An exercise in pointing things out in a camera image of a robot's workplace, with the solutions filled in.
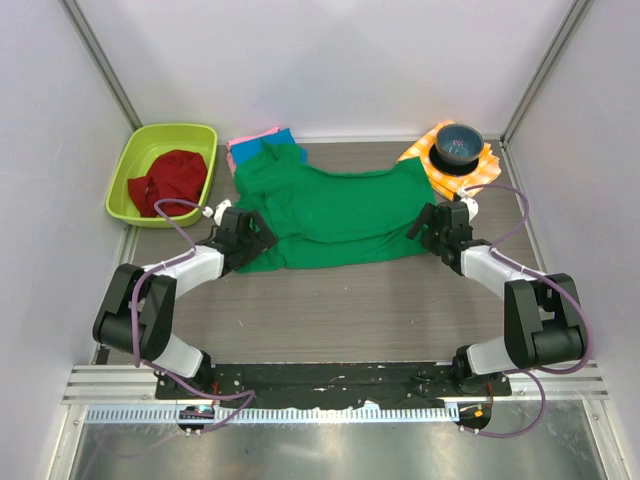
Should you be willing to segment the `green t shirt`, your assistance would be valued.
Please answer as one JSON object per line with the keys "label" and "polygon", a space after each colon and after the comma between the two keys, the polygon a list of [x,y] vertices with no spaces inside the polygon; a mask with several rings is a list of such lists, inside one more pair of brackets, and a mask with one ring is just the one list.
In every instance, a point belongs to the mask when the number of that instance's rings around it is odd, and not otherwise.
{"label": "green t shirt", "polygon": [[294,144],[263,144],[237,167],[238,207],[260,213],[275,246],[241,273],[386,262],[425,249],[406,233],[435,195],[418,158],[387,170],[328,172]]}

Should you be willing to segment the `orange checkered cloth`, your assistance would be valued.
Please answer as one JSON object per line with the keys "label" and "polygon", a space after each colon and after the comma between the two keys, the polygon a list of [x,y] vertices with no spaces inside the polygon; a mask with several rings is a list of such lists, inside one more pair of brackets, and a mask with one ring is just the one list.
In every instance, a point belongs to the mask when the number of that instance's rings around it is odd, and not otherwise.
{"label": "orange checkered cloth", "polygon": [[483,142],[478,165],[468,174],[456,176],[443,173],[435,167],[429,158],[429,153],[436,145],[436,137],[440,130],[453,124],[454,121],[451,120],[437,124],[396,160],[399,163],[407,159],[419,158],[432,188],[448,200],[452,200],[454,194],[463,187],[491,183],[501,175],[500,160],[488,142]]}

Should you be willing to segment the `pink t shirt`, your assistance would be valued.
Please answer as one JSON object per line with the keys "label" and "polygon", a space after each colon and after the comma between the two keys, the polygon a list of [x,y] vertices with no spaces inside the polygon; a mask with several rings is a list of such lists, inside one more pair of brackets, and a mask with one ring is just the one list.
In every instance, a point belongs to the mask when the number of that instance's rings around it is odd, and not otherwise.
{"label": "pink t shirt", "polygon": [[230,174],[232,177],[235,176],[235,172],[236,172],[236,162],[234,160],[233,154],[232,154],[232,147],[238,144],[242,144],[242,143],[246,143],[249,142],[251,140],[257,139],[257,138],[261,138],[267,135],[272,135],[275,133],[278,133],[281,130],[280,127],[276,126],[276,127],[272,127],[260,134],[257,135],[251,135],[251,136],[244,136],[244,137],[237,137],[235,139],[232,139],[230,141],[227,142],[226,147],[227,147],[227,154],[226,154],[226,162],[227,162],[227,166],[229,168]]}

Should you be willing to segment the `dark blue ceramic bowl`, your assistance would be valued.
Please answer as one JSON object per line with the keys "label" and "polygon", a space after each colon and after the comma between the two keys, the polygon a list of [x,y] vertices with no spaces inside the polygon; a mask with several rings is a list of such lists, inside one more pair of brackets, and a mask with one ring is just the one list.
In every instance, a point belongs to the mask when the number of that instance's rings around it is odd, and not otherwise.
{"label": "dark blue ceramic bowl", "polygon": [[436,134],[435,147],[439,157],[446,163],[462,166],[479,158],[484,148],[484,139],[468,125],[449,124]]}

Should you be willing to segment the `blue t shirt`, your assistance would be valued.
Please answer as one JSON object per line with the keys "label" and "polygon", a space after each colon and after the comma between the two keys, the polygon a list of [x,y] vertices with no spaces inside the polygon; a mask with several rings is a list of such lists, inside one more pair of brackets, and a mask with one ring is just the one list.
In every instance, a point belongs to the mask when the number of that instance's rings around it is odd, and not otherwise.
{"label": "blue t shirt", "polygon": [[262,151],[262,143],[269,145],[295,145],[296,142],[288,128],[278,133],[267,135],[261,138],[251,140],[246,143],[238,144],[232,147],[232,154],[236,162],[236,166],[246,163],[248,160],[258,155]]}

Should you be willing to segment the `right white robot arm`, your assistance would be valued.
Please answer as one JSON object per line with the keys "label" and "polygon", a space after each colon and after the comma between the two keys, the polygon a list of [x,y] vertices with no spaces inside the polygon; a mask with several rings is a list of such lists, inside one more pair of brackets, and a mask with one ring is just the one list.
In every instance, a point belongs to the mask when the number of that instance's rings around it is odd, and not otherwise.
{"label": "right white robot arm", "polygon": [[457,275],[503,302],[502,335],[456,351],[453,386],[472,395],[507,371],[547,370],[570,361],[580,368],[589,356],[589,333],[573,279],[529,269],[475,239],[471,204],[467,199],[427,203],[407,232]]}

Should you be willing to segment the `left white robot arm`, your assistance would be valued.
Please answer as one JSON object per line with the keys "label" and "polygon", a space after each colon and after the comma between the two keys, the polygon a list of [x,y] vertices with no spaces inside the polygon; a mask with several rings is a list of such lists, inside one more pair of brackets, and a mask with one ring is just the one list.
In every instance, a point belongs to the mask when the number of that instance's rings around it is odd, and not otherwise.
{"label": "left white robot arm", "polygon": [[179,388],[193,399],[213,390],[214,368],[208,354],[173,333],[176,300],[240,270],[278,242],[256,210],[225,201],[204,213],[213,219],[212,231],[191,242],[187,252],[145,267],[117,267],[92,330],[96,342],[176,375]]}

